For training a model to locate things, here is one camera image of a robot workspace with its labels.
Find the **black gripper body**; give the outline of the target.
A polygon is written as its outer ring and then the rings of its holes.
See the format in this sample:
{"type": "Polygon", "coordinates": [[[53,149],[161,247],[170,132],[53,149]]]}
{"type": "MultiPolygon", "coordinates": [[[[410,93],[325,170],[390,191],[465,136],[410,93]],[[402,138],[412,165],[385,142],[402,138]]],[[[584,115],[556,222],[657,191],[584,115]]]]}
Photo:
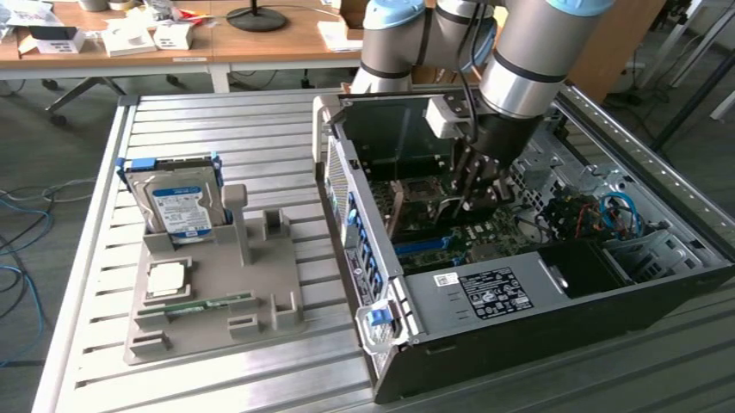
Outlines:
{"type": "Polygon", "coordinates": [[[509,166],[520,156],[542,116],[517,119],[504,114],[482,114],[477,118],[477,138],[473,149],[509,166]]]}

